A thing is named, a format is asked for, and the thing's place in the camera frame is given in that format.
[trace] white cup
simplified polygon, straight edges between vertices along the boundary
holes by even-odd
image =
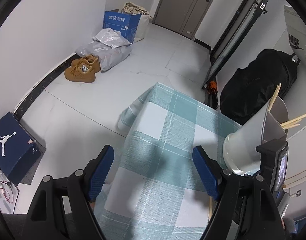
[[[268,112],[269,101],[239,130],[225,138],[224,161],[235,174],[244,175],[258,171],[261,154],[256,152],[255,148],[272,139],[287,137],[288,131],[283,130],[280,125],[289,120],[287,107],[278,96]]]

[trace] wooden stick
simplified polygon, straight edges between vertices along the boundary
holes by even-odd
[[[277,85],[277,87],[276,87],[276,89],[275,89],[275,91],[273,93],[273,96],[272,96],[271,101],[269,103],[268,112],[271,111],[271,108],[272,108],[272,106],[274,104],[274,101],[276,100],[276,97],[278,96],[280,88],[281,88],[281,83]]]
[[[297,120],[297,121],[294,121],[294,122],[292,122],[292,123],[289,123],[289,124],[287,124],[287,125],[284,125],[284,126],[282,126],[282,128],[283,127],[286,127],[286,126],[290,126],[290,125],[294,125],[294,124],[297,124],[298,122],[300,122],[302,119],[300,119],[300,120]]]
[[[301,115],[301,116],[299,116],[299,117],[297,117],[297,118],[294,118],[294,119],[292,119],[292,120],[290,120],[290,121],[287,121],[287,122],[282,123],[281,126],[286,126],[286,125],[288,125],[288,124],[290,124],[290,123],[292,123],[292,122],[298,121],[298,120],[300,120],[300,119],[302,119],[302,118],[305,118],[305,117],[306,117],[306,114],[303,114],[303,115]]]
[[[282,127],[283,128],[283,130],[287,130],[287,129],[290,129],[290,128],[293,128],[293,127],[296,127],[296,126],[299,126],[300,124],[299,123],[297,123],[297,124],[293,124],[293,125],[286,125],[286,126],[284,126],[284,127]]]
[[[213,198],[210,196],[209,200],[209,221],[213,215]]]

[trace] blue cardboard box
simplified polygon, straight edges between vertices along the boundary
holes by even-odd
[[[0,119],[0,169],[18,185],[41,156],[37,142],[9,112]]]
[[[129,15],[107,11],[104,15],[103,28],[111,28],[133,43],[141,14]]]

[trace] jumpman logo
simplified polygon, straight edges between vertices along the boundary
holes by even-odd
[[[12,137],[12,136],[15,135],[15,134],[16,134],[16,132],[14,132],[12,135],[7,134],[6,136],[1,136],[1,137],[0,137],[0,143],[2,144],[2,156],[5,156],[5,155],[4,155],[5,142],[6,142],[10,137]]]

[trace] orange object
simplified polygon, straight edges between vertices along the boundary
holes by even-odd
[[[206,91],[208,94],[216,94],[217,93],[217,85],[215,81],[211,81],[210,84],[206,87]]]

